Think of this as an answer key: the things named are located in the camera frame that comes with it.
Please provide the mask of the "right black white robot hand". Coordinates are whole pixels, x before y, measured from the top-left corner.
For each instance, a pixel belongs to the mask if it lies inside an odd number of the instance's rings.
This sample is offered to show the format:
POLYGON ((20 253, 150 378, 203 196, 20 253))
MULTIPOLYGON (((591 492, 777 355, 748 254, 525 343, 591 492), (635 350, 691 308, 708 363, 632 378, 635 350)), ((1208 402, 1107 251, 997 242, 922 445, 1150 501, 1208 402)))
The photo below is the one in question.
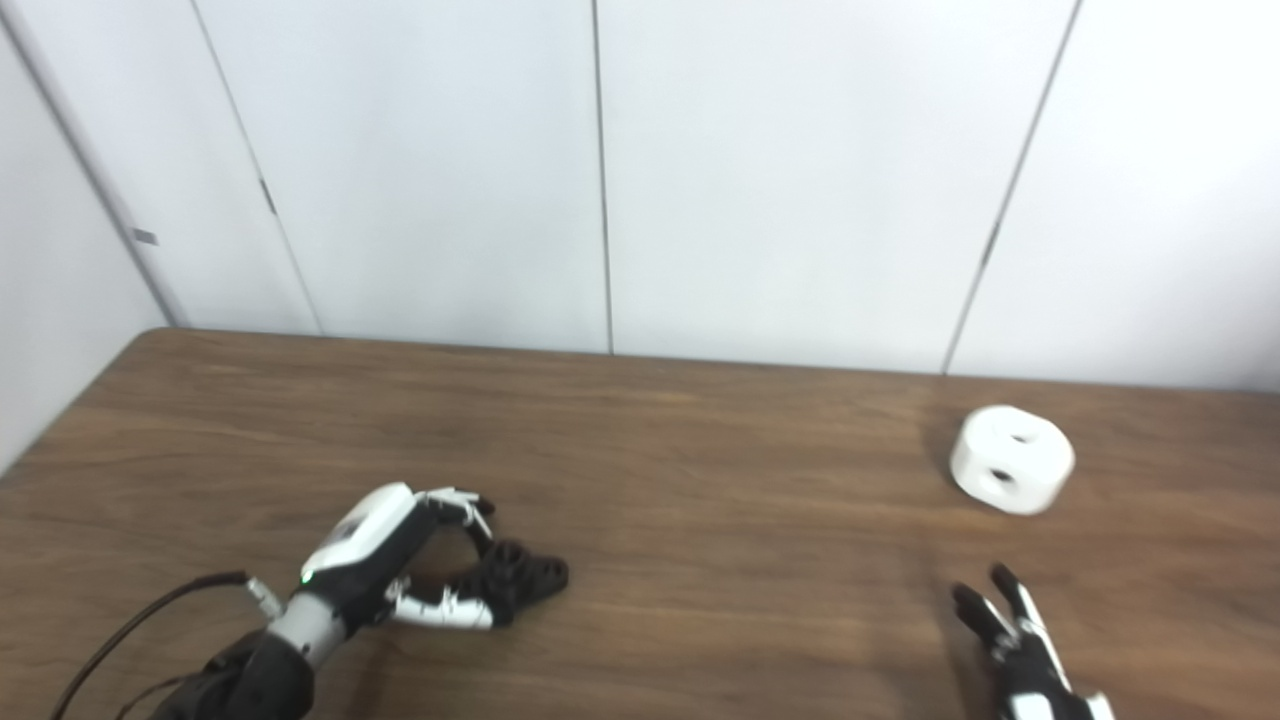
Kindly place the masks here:
POLYGON ((980 642, 995 679, 1000 719, 1114 719, 1101 692, 1073 689, 1057 648, 1029 588, 1009 566, 989 570, 1011 614, 964 583, 951 587, 955 616, 980 642))

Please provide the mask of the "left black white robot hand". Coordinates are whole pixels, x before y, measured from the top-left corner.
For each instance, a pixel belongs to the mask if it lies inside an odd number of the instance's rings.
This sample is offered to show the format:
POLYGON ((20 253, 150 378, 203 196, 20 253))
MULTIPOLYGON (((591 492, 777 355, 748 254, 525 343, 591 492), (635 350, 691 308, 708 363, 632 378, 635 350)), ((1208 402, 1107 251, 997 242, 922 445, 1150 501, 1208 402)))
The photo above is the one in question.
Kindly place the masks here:
POLYGON ((489 603, 467 598, 458 582, 429 597, 410 589, 407 568, 439 527, 460 527, 484 555, 494 543, 483 496, 444 487, 415 491, 406 483, 366 495, 311 553, 298 591, 328 606, 347 635, 385 620, 419 626, 489 630, 499 621, 489 603))

